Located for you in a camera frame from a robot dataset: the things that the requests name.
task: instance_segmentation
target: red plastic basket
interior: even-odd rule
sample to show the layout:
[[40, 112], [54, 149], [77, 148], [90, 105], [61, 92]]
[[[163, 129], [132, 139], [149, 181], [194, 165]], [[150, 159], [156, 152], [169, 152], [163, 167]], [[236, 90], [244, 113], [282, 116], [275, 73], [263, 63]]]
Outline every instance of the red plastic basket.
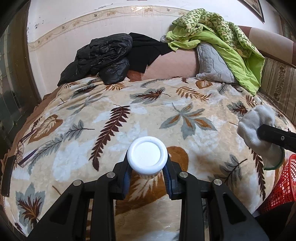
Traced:
[[296, 201], [296, 154], [292, 154], [278, 183], [260, 206], [260, 212], [267, 211], [287, 202]]

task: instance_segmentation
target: silver bolt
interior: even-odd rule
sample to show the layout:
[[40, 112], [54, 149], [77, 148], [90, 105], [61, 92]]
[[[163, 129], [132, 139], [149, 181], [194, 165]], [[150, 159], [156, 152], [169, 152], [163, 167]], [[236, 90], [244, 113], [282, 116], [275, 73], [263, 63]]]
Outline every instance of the silver bolt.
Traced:
[[216, 184], [217, 186], [220, 186], [222, 184], [222, 181], [220, 179], [215, 179], [214, 184]]
[[188, 173], [187, 172], [180, 172], [179, 173], [180, 177], [188, 177]]
[[73, 185], [74, 186], [80, 186], [81, 185], [81, 180], [75, 180], [74, 182], [73, 182]]
[[108, 172], [107, 177], [108, 178], [113, 178], [113, 177], [115, 177], [115, 173], [114, 172]]

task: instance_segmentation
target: floral wallpaper border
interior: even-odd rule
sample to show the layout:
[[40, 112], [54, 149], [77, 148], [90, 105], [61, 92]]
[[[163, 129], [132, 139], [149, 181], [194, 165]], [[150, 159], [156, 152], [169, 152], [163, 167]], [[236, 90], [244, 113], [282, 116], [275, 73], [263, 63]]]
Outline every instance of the floral wallpaper border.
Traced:
[[45, 43], [51, 41], [52, 39], [80, 26], [93, 23], [99, 20], [107, 18], [115, 18], [121, 16], [129, 15], [170, 15], [180, 17], [187, 13], [188, 10], [174, 8], [174, 7], [162, 7], [162, 6], [125, 6], [125, 7], [116, 7], [105, 10], [100, 10], [96, 12], [89, 13], [87, 15], [75, 18], [71, 21], [68, 21], [55, 29], [49, 31], [45, 35], [41, 36], [35, 42], [28, 43], [29, 51], [34, 51], [40, 48]]

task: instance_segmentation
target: blanket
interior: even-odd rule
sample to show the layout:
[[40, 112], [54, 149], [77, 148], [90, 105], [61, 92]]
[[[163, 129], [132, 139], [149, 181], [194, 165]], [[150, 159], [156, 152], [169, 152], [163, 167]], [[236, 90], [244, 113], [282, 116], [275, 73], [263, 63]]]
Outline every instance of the blanket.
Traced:
[[255, 95], [261, 85], [265, 58], [234, 23], [200, 8], [179, 17], [167, 33], [173, 50], [195, 48], [201, 41], [211, 43], [240, 85]]
[[[104, 85], [89, 77], [64, 84], [15, 140], [10, 154], [18, 164], [10, 197], [3, 199], [5, 213], [27, 236], [74, 180], [93, 181], [112, 171], [143, 136], [160, 139], [182, 170], [206, 181], [220, 178], [253, 212], [271, 192], [275, 171], [263, 169], [236, 129], [261, 102], [269, 106], [242, 87], [194, 78]], [[282, 115], [276, 125], [295, 131]], [[180, 214], [181, 201], [166, 195], [162, 172], [151, 180], [133, 173], [127, 198], [115, 202], [117, 238], [173, 240]]]

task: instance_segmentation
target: green quilt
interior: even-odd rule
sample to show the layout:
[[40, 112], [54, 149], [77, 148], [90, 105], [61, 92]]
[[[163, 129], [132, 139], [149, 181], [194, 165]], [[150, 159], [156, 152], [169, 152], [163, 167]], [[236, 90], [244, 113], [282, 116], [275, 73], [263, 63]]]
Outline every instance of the green quilt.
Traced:
[[201, 41], [211, 43], [240, 85], [256, 94], [265, 58], [237, 25], [203, 8], [188, 12], [173, 24], [175, 29], [167, 33], [171, 49], [192, 49]]

